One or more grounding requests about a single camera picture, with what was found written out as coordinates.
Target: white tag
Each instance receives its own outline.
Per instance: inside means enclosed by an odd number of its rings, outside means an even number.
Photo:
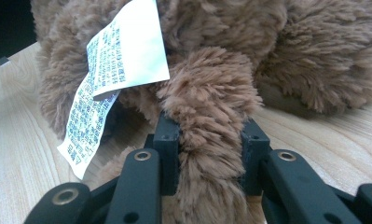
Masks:
[[[82,179],[119,89],[169,79],[155,0],[133,0],[87,46],[89,73],[77,89],[58,150]]]
[[[129,2],[91,39],[87,53],[94,100],[170,77],[155,0]]]

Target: wooden surface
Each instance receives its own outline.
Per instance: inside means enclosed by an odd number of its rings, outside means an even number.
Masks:
[[[37,106],[38,45],[10,57],[0,66],[0,223],[22,223],[38,200],[53,187],[77,181],[57,151],[56,139]],[[372,105],[343,115],[316,115],[297,101],[275,94],[254,119],[273,148],[301,153],[323,180],[354,193],[372,182]],[[124,114],[114,137],[98,150],[84,182],[126,146],[140,147],[153,132],[139,114]]]

